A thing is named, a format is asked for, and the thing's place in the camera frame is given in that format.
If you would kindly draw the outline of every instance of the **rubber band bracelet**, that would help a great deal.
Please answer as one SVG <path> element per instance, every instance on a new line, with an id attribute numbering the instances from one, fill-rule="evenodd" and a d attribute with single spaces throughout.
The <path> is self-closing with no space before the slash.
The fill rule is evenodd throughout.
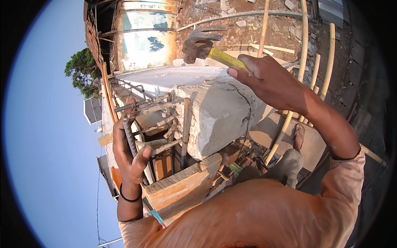
<path id="1" fill-rule="evenodd" d="M 137 201 L 139 201 L 139 200 L 142 199 L 142 187 L 139 187 L 139 188 L 141 189 L 141 192 L 140 192 L 138 198 L 136 198 L 135 200 L 129 200 L 129 199 L 127 199 L 127 198 L 125 198 L 125 197 L 123 196 L 123 193 L 121 192 L 121 187 L 122 187 L 122 186 L 123 186 L 123 183 L 120 183 L 120 196 L 121 196 L 121 198 L 123 198 L 125 201 L 130 202 L 130 203 L 134 203 L 134 202 L 137 202 Z"/>

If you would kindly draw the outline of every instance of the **blue sky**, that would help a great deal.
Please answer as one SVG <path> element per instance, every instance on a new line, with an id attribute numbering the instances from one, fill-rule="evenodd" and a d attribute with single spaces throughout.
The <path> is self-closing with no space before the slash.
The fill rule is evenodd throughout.
<path id="1" fill-rule="evenodd" d="M 64 75 L 70 56 L 86 47 L 84 40 L 83 1 L 51 1 L 21 47 L 6 96 L 9 173 L 45 247 L 98 244 L 95 157 L 101 155 L 100 134 L 83 115 L 84 96 Z M 116 207 L 101 175 L 99 234 L 106 240 L 121 236 Z"/>

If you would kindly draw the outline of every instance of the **yellow hammer handle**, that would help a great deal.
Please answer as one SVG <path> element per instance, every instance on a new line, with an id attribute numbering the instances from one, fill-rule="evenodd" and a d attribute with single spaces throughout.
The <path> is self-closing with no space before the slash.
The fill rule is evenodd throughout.
<path id="1" fill-rule="evenodd" d="M 216 60 L 228 67 L 237 66 L 240 68 L 246 68 L 244 63 L 241 62 L 240 60 L 214 47 L 211 48 L 210 53 L 208 54 L 208 58 Z"/>

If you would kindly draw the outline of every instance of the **fingernail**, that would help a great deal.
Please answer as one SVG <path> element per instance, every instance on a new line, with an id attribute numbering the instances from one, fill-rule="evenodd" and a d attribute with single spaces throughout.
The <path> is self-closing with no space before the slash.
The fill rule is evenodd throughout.
<path id="1" fill-rule="evenodd" d="M 145 158 L 149 158 L 150 157 L 150 153 L 152 152 L 152 147 L 151 146 L 145 146 L 142 156 Z"/>
<path id="2" fill-rule="evenodd" d="M 229 67 L 226 71 L 230 76 L 237 78 L 237 74 L 239 73 L 236 69 Z"/>

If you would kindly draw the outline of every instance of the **orange shirt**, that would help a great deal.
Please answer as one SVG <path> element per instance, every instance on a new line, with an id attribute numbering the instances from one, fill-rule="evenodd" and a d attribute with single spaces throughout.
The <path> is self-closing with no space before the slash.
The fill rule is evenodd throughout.
<path id="1" fill-rule="evenodd" d="M 331 158 L 312 196 L 272 179 L 253 179 L 187 211 L 162 228 L 149 216 L 119 222 L 125 247 L 344 247 L 357 219 L 364 152 Z"/>

